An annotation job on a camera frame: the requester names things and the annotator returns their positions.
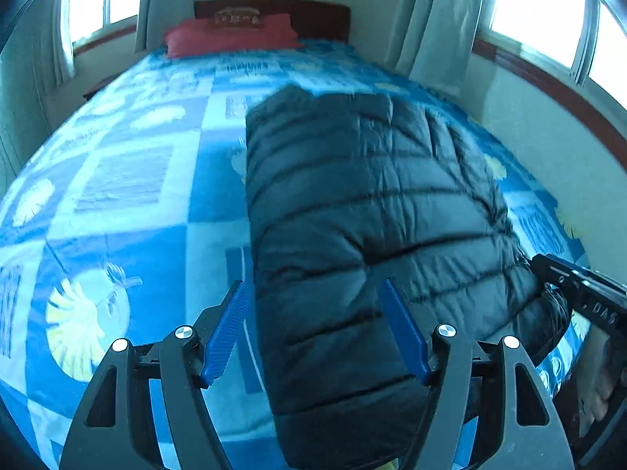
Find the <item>window sill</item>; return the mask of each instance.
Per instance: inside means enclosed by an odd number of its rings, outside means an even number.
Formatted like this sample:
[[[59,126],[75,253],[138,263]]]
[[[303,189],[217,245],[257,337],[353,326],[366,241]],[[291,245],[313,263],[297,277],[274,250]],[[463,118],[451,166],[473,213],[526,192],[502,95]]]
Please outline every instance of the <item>window sill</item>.
[[[123,19],[117,23],[113,23],[105,28],[95,31],[88,37],[78,39],[72,44],[74,56],[80,55],[85,51],[89,51],[94,47],[98,47],[110,40],[118,39],[128,34],[135,33],[137,31],[137,16]]]
[[[483,37],[475,38],[472,52],[531,83],[551,97],[585,125],[627,172],[627,137],[580,93],[581,90]]]

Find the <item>curtain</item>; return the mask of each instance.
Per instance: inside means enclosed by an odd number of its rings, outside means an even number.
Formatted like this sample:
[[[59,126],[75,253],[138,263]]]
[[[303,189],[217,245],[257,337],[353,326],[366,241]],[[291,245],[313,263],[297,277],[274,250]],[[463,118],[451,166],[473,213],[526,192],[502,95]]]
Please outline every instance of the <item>curtain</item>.
[[[33,65],[44,94],[74,78],[70,0],[34,0]]]
[[[482,0],[400,0],[386,53],[388,69],[457,98]]]
[[[194,17],[194,0],[140,0],[135,51],[163,45],[168,28]]]

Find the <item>bedsheet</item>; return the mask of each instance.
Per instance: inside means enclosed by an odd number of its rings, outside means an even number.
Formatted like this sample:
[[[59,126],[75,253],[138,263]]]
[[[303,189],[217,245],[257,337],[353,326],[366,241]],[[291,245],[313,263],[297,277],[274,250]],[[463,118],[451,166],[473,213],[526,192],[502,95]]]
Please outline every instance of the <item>bedsheet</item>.
[[[177,61],[154,52],[80,108],[0,205],[0,394],[50,468],[58,467],[73,413],[112,341],[160,340],[218,304],[235,279],[252,279],[245,115],[288,83],[316,94],[391,93],[434,107],[485,153],[525,251],[587,265],[566,214],[498,140],[344,44]],[[588,328],[575,316],[538,367],[551,394]],[[150,388],[166,466],[178,468],[159,382]],[[286,468],[254,309],[205,400],[235,470]]]

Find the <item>black puffer jacket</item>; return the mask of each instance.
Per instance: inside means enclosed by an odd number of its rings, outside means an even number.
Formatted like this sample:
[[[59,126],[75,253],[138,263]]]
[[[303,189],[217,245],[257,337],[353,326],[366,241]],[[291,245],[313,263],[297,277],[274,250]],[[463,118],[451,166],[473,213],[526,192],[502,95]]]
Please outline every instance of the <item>black puffer jacket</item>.
[[[416,429],[426,389],[377,302],[395,276],[479,340],[539,363],[564,334],[465,132],[384,95],[287,87],[246,121],[259,346],[278,439],[300,469],[370,469]]]

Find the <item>silver screw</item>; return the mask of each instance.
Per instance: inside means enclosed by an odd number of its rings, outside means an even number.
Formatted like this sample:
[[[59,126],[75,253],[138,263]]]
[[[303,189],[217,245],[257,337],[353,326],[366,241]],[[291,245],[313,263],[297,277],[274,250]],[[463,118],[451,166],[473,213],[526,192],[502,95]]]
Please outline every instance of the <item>silver screw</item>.
[[[124,351],[129,347],[129,342],[126,339],[116,339],[111,345],[114,351]]]
[[[445,338],[452,338],[455,334],[457,334],[454,326],[445,324],[438,327],[438,332]]]
[[[503,342],[507,348],[512,348],[512,350],[515,350],[520,346],[520,341],[518,341],[518,339],[514,336],[505,336]]]
[[[187,339],[192,337],[193,333],[194,329],[192,329],[189,325],[183,325],[182,327],[176,329],[174,335],[177,336],[178,339]]]

